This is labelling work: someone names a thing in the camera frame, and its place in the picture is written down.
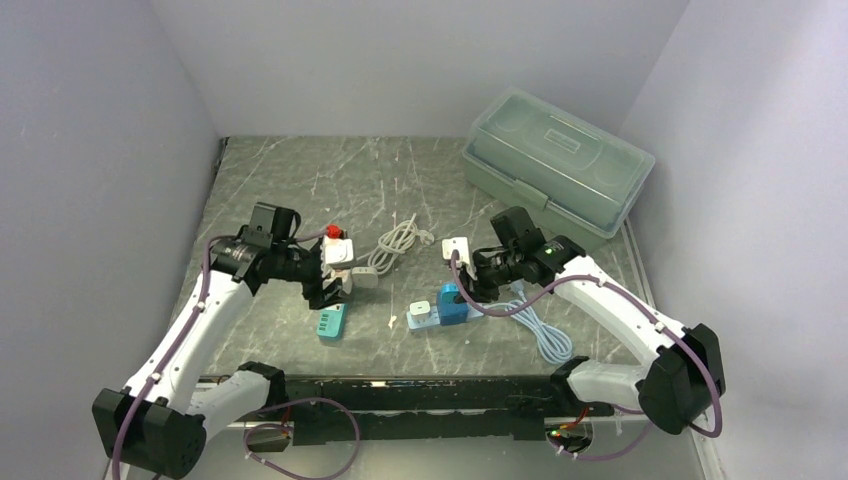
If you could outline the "light blue power strip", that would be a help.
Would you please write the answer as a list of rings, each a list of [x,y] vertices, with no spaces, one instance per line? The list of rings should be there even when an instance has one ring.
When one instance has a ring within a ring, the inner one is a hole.
[[[564,364],[574,356],[574,345],[572,339],[564,331],[545,323],[542,318],[536,313],[532,306],[527,306],[519,310],[519,307],[526,304],[527,298],[524,283],[521,280],[512,282],[508,289],[516,296],[515,299],[507,302],[496,302],[485,304],[482,310],[470,306],[467,322],[482,319],[486,316],[489,310],[498,312],[512,312],[510,318],[519,325],[528,329],[535,337],[537,349],[541,357],[549,364],[558,365]],[[431,312],[429,319],[425,322],[414,322],[406,311],[407,326],[411,332],[421,332],[427,329],[441,326],[439,324],[439,316],[437,313],[437,300],[440,290],[437,292],[434,303],[430,303]]]

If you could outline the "teal power strip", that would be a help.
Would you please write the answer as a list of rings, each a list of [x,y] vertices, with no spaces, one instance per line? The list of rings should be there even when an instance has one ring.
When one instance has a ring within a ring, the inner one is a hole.
[[[367,253],[360,256],[355,254],[356,264],[354,267],[375,267],[380,280],[381,277],[392,272],[398,258],[417,243],[431,245],[434,240],[435,237],[432,233],[418,226],[417,215],[413,214],[409,219],[396,223],[391,230],[383,233],[378,238],[376,245]],[[330,279],[324,280],[325,286],[330,284]],[[345,300],[349,299],[350,296],[341,296],[341,303],[322,308],[319,311],[316,335],[321,341],[338,341],[342,338],[348,310]]]

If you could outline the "white adapter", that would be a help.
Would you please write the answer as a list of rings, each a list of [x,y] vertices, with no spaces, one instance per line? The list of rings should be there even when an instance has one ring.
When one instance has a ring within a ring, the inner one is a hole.
[[[374,289],[379,284],[379,274],[375,267],[354,267],[351,279],[355,288]]]

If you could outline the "blue cube adapter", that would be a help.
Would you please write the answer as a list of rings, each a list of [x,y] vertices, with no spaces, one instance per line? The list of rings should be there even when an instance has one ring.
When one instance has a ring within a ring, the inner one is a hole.
[[[453,326],[466,323],[469,315],[468,304],[460,296],[456,305],[440,305],[437,300],[437,313],[441,326]]]

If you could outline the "small white charger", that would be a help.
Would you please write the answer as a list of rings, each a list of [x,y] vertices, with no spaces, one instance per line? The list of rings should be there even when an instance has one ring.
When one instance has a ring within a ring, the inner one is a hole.
[[[427,300],[420,300],[409,305],[409,317],[416,323],[425,322],[429,319],[431,305]]]

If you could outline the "white cube socket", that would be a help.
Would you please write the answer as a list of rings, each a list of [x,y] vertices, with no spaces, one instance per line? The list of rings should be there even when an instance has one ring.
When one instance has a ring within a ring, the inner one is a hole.
[[[331,284],[338,288],[341,296],[350,296],[353,290],[352,270],[333,269],[330,272]]]

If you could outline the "white blue charger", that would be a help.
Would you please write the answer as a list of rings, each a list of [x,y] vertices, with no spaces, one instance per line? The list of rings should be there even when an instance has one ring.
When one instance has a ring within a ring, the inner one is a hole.
[[[459,297],[458,286],[455,283],[446,283],[440,289],[438,300],[440,305],[456,305]]]

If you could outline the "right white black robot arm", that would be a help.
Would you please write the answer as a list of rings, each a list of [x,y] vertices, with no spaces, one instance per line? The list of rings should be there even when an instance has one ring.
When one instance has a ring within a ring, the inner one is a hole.
[[[540,286],[586,312],[612,333],[636,364],[570,360],[551,388],[557,411],[574,415],[589,403],[644,414],[669,434],[691,428],[716,438],[724,426],[720,398],[726,382],[717,334],[700,323],[687,327],[660,313],[607,274],[569,238],[546,238],[522,207],[490,220],[499,241],[470,250],[466,238],[446,242],[443,256],[461,300],[488,316],[502,287],[518,281]]]

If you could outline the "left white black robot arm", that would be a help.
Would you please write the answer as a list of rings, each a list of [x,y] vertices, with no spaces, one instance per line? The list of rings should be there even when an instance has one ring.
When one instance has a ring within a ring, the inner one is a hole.
[[[259,202],[236,234],[207,242],[195,288],[163,340],[122,388],[102,389],[92,404],[113,478],[129,465],[182,479],[231,422],[285,411],[284,371],[260,362],[241,365],[203,395],[195,388],[221,335],[269,281],[300,284],[312,310],[342,302],[343,283],[324,270],[320,236],[301,247],[300,224],[297,211]]]

